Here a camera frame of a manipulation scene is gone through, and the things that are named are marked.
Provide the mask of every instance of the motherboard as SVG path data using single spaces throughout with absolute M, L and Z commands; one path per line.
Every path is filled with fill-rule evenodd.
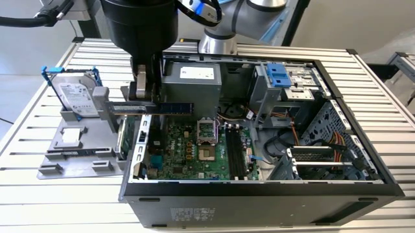
M 230 125 L 221 125 L 218 121 L 211 125 L 209 121 L 198 124 L 171 122 L 166 130 L 165 152 L 151 156 L 149 178 L 258 180 L 259 168 L 257 162 L 250 160 L 250 155 L 254 154 L 250 130 L 234 127 L 230 137 L 231 128 L 227 126 Z M 233 140 L 239 141 L 238 148 L 230 147 L 230 143 L 235 145 Z M 233 176 L 235 169 L 239 169 L 242 176 Z

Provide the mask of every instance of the slotted table surface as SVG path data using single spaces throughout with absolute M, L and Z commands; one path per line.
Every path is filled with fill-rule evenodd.
M 195 43 L 169 50 L 197 52 Z M 415 119 L 358 55 L 346 50 L 239 45 L 239 55 L 319 59 L 405 191 L 406 198 L 341 227 L 186 229 L 187 232 L 415 232 Z M 97 66 L 111 100 L 133 79 L 130 55 L 110 40 L 73 43 L 58 66 Z M 122 177 L 38 180 L 38 167 L 62 120 L 43 84 L 0 142 L 0 232 L 154 232 L 118 202 Z M 182 232 L 182 229 L 159 231 Z

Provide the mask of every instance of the ram slot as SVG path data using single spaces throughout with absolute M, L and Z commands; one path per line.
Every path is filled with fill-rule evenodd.
M 227 128 L 227 151 L 229 151 L 229 163 L 230 163 L 230 175 L 231 180 L 243 180 L 246 176 L 246 166 L 243 159 L 243 150 L 239 129 Z

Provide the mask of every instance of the power supply label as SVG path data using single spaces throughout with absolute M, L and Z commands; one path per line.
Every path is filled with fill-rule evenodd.
M 71 110 L 82 117 L 97 117 L 98 111 L 87 87 L 79 83 L 61 83 L 59 88 Z
M 214 68 L 211 67 L 182 67 L 181 78 L 182 79 L 215 79 Z
M 174 221 L 213 221 L 215 208 L 170 208 Z

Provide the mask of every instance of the green circuit board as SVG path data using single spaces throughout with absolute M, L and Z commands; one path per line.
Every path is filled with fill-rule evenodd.
M 167 146 L 162 170 L 158 171 L 159 180 L 230 180 L 225 127 L 218 129 L 218 144 L 215 146 L 198 145 L 197 134 L 197 124 L 171 123 L 167 126 Z M 245 146 L 253 149 L 249 129 L 241 130 L 241 137 Z M 246 156 L 246 149 L 242 151 L 242 156 Z M 254 170 L 247 173 L 247 178 L 258 180 L 255 162 L 253 166 Z

